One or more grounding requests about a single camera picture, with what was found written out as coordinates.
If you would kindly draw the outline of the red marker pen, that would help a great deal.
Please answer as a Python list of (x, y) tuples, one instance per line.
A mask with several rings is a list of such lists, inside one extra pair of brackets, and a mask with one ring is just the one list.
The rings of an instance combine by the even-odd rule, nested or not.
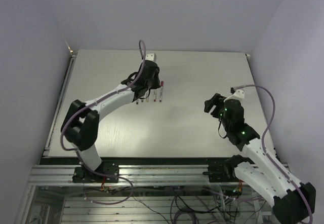
[(153, 102), (156, 102), (157, 100), (157, 89), (153, 90)]

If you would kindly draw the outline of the purple marker pen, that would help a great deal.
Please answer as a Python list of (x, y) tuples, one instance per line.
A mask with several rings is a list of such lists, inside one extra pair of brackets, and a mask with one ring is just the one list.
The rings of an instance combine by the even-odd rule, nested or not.
[(159, 102), (162, 102), (162, 100), (163, 100), (163, 89), (164, 89), (164, 86), (163, 86), (163, 87), (160, 86), (160, 91), (159, 91)]

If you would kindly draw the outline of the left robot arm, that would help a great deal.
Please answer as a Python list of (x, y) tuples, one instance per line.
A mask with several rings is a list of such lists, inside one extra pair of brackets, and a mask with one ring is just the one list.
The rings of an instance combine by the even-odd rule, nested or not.
[(92, 182), (103, 177), (103, 162), (95, 147), (99, 123), (118, 108), (142, 100), (151, 90), (160, 88), (159, 67), (144, 59), (139, 70), (123, 80), (112, 91), (86, 102), (71, 103), (61, 127), (60, 143), (65, 151), (74, 151), (86, 168)]

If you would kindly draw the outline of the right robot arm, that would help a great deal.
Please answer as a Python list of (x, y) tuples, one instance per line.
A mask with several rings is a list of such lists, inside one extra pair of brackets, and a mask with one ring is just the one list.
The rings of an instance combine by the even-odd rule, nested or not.
[(228, 181), (239, 179), (253, 188), (271, 206), (280, 223), (312, 220), (316, 189), (302, 183), (262, 145), (260, 135), (245, 122), (242, 90), (224, 97), (216, 93), (206, 100), (204, 111), (218, 119), (227, 138), (240, 151), (225, 162), (223, 175)]

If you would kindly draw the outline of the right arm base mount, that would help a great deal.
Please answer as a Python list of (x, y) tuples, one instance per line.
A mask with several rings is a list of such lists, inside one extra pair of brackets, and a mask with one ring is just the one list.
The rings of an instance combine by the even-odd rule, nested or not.
[(228, 166), (229, 158), (209, 158), (207, 170), (202, 175), (207, 176), (209, 183), (238, 182), (233, 170)]

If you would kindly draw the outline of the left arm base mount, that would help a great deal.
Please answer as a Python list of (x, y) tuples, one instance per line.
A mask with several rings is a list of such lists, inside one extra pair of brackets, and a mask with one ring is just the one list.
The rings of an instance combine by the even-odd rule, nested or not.
[(99, 167), (99, 175), (95, 174), (84, 166), (76, 167), (72, 176), (73, 183), (101, 183), (103, 180), (107, 183), (117, 183), (119, 175), (119, 167), (114, 164), (103, 163)]

